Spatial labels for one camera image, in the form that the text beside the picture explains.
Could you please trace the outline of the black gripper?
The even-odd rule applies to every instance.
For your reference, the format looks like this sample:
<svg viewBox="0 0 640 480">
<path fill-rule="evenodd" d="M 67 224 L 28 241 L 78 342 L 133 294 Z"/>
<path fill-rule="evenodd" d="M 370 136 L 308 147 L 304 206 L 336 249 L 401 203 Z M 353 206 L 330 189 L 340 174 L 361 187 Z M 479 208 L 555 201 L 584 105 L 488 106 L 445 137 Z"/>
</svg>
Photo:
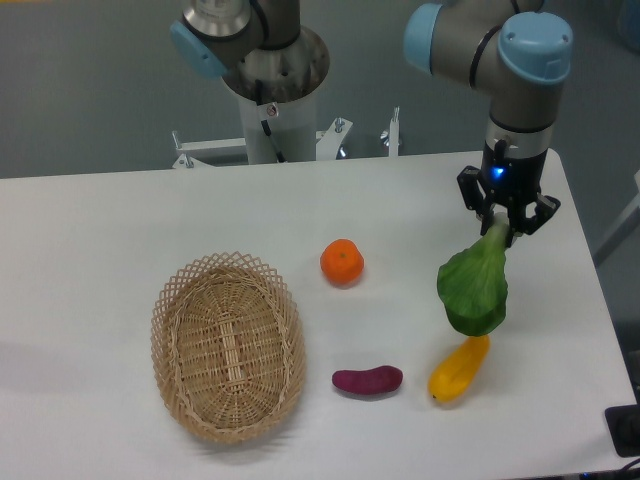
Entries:
<svg viewBox="0 0 640 480">
<path fill-rule="evenodd" d="M 465 207 L 481 223 L 481 236 L 494 225 L 495 205 L 507 209 L 507 248 L 517 237 L 533 235 L 559 210 L 558 199 L 540 193 L 549 145 L 549 127 L 520 132 L 488 125 L 481 168 L 466 166 L 456 177 Z M 526 207 L 532 203 L 533 215 L 528 216 Z"/>
</svg>

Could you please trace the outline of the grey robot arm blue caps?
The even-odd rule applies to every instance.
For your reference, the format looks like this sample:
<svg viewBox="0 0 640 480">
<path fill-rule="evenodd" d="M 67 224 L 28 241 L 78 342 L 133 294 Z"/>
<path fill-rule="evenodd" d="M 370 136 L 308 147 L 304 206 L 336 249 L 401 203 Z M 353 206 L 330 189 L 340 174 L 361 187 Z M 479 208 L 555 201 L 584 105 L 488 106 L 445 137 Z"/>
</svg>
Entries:
<svg viewBox="0 0 640 480">
<path fill-rule="evenodd" d="M 316 134 L 314 96 L 330 65 L 324 41 L 300 21 L 296 1 L 191 1 L 170 28 L 174 47 L 199 75 L 237 98 L 253 164 L 331 159 Z M 531 235 L 559 209 L 540 179 L 573 33 L 539 1 L 427 3 L 410 17 L 403 55 L 414 68 L 490 99 L 479 167 L 457 178 L 483 230 L 505 209 L 508 238 Z"/>
</svg>

